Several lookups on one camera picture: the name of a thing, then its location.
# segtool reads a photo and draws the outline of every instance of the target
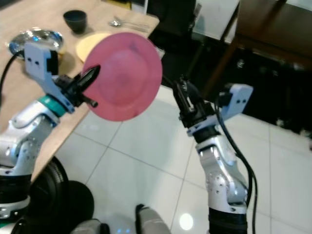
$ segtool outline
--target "metal utensil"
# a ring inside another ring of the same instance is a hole
[[[138,27],[138,26],[125,25],[125,24],[120,23],[117,20],[110,21],[110,22],[108,22],[108,24],[110,26],[116,27],[116,28],[118,28],[118,27],[127,27],[127,28],[131,28],[131,29],[143,32],[143,33],[147,33],[148,32],[146,28],[141,28],[141,27]]]
[[[134,22],[131,22],[131,21],[126,21],[126,20],[122,20],[121,18],[117,17],[117,16],[114,16],[114,19],[118,22],[120,22],[121,24],[131,24],[131,25],[135,25],[135,26],[138,26],[138,27],[141,27],[141,28],[150,28],[149,25],[147,24],[144,24],[144,23],[134,23]]]
[[[61,59],[61,56],[65,53],[65,44],[62,34],[41,28],[32,28],[21,32],[8,43],[8,49],[13,55],[23,50],[26,42],[35,42],[48,46],[51,50],[57,51],[59,59]]]

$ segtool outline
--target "black bowl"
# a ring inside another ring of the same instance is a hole
[[[66,24],[74,33],[83,33],[87,27],[87,14],[80,10],[72,10],[63,15]]]

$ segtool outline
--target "pink plate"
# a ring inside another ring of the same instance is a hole
[[[100,65],[96,80],[84,94],[97,101],[89,108],[101,118],[124,121],[141,114],[161,84],[162,66],[154,45],[134,33],[118,33],[97,44],[82,72]]]

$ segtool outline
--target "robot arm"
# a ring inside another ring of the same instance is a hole
[[[173,88],[180,108],[180,120],[197,142],[196,150],[206,176],[211,234],[246,234],[247,183],[237,167],[237,157],[216,126],[215,110],[199,91],[186,80]],[[239,114],[253,91],[248,85],[234,84],[222,96],[221,114],[228,119]]]
[[[99,66],[74,79],[55,77],[58,62],[54,52],[26,44],[24,54],[27,73],[47,95],[14,116],[0,134],[0,223],[16,221],[25,214],[37,156],[59,118],[83,102],[97,106],[82,93],[98,76]]]

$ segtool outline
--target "wooden table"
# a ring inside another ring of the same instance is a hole
[[[235,37],[208,80],[206,96],[238,47],[312,68],[312,12],[286,0],[240,0]]]
[[[82,35],[73,34],[63,20],[63,13],[72,9],[83,10],[88,15],[88,28]],[[148,24],[149,31],[143,33],[123,27],[113,28],[108,25],[108,21],[112,20],[114,15],[124,20]],[[59,73],[74,77],[82,69],[82,62],[75,53],[75,45],[85,34],[93,31],[111,31],[113,33],[127,31],[141,34],[147,38],[157,25],[156,17],[136,13],[100,0],[20,0],[0,10],[0,72],[2,73],[11,56],[5,43],[8,43],[19,31],[25,31],[32,27],[62,33],[67,53],[63,57]],[[23,62],[15,61],[7,74],[0,113],[1,131],[6,129],[8,120],[14,114],[44,94],[23,70]],[[53,130],[41,148],[32,180],[39,175],[88,111],[87,105],[83,104],[72,115],[66,114],[61,118],[61,124]]]

